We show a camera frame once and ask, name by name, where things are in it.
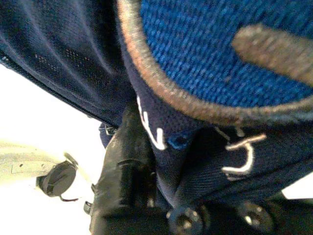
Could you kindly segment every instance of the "white embroidered letter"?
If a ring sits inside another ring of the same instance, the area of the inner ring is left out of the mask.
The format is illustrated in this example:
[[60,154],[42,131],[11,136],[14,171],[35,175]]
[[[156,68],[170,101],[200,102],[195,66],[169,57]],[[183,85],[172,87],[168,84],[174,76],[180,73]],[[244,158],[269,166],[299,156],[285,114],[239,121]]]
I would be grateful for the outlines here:
[[230,166],[224,166],[222,167],[222,172],[225,173],[225,175],[227,176],[228,180],[234,181],[234,180],[239,180],[241,179],[240,177],[232,177],[230,176],[242,176],[245,174],[249,174],[251,172],[251,169],[253,167],[253,161],[254,161],[254,149],[251,145],[251,143],[253,142],[259,142],[266,139],[266,135],[265,134],[261,134],[259,136],[255,136],[255,137],[251,137],[248,138],[244,141],[241,141],[239,143],[236,144],[232,144],[229,146],[226,146],[226,150],[228,151],[233,151],[239,148],[245,148],[247,150],[247,161],[246,164],[244,164],[242,167],[240,168],[236,168],[236,167],[230,167]]
[[159,149],[159,150],[164,150],[166,149],[166,145],[164,143],[164,137],[163,137],[163,129],[162,128],[157,128],[156,129],[156,140],[154,136],[152,135],[152,132],[149,127],[149,119],[148,119],[148,113],[143,112],[143,117],[142,117],[142,109],[141,109],[141,104],[140,104],[140,98],[137,96],[137,103],[138,103],[138,109],[140,113],[140,119],[142,122],[143,127],[146,129],[151,142],[154,144],[154,146]]

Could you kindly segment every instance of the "blue knit patch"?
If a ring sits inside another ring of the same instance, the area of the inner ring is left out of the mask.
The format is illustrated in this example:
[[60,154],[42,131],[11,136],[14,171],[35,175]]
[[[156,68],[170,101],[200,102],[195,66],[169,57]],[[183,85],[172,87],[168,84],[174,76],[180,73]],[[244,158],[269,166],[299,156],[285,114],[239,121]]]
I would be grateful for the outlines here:
[[201,100],[232,107],[273,106],[313,88],[240,60],[239,28],[262,23],[313,39],[311,0],[142,0],[143,28],[169,79]]

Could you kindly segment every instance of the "white surface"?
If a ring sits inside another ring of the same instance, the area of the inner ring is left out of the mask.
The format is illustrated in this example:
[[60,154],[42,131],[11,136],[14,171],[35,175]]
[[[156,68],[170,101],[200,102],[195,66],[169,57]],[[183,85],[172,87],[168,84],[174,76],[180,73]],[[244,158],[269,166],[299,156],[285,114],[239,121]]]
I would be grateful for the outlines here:
[[[0,65],[0,139],[31,144],[54,153],[70,153],[94,183],[105,149],[100,122],[61,102],[27,79]],[[1,235],[88,235],[90,217],[83,211],[93,200],[90,184],[78,174],[61,202],[35,190],[35,179],[0,186]]]

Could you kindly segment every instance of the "black plastic part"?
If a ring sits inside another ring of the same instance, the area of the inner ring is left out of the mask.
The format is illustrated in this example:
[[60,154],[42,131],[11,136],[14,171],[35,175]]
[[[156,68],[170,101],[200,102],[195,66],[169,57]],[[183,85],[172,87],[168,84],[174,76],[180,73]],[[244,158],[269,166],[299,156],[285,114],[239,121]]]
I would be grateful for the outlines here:
[[209,213],[209,226],[205,235],[265,235],[264,232],[247,224],[237,213],[236,208],[223,204],[204,204]]
[[62,195],[60,195],[60,199],[61,199],[62,202],[76,202],[76,201],[78,201],[78,198],[75,198],[75,199],[64,199],[62,197]]
[[78,166],[78,162],[67,152],[64,153],[64,157],[70,162],[72,163],[75,168],[77,169]]
[[76,167],[65,161],[57,164],[46,176],[38,177],[39,188],[49,197],[61,196],[74,182]]
[[91,184],[91,190],[92,190],[93,193],[95,193],[96,192],[96,185]]
[[117,131],[117,129],[107,124],[105,124],[105,129],[108,136],[113,136]]
[[93,235],[167,234],[165,212],[151,208],[156,195],[153,152],[136,103],[124,111],[106,148],[91,208]]
[[272,200],[267,210],[275,221],[275,235],[313,234],[313,204],[309,200]]
[[106,211],[93,235],[168,235],[165,212],[157,208],[120,207]]
[[90,214],[91,207],[92,207],[92,203],[86,201],[84,204],[84,212],[86,214]]

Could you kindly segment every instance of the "patch border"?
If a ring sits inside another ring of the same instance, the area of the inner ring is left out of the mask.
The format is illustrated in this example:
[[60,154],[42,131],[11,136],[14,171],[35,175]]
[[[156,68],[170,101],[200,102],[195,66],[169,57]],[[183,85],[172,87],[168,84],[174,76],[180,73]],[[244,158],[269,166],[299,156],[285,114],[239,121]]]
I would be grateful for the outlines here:
[[140,8],[140,0],[117,0],[127,51],[141,78],[174,109],[192,118],[222,126],[278,125],[312,120],[313,95],[277,106],[241,108],[206,102],[181,89],[153,58],[143,32]]

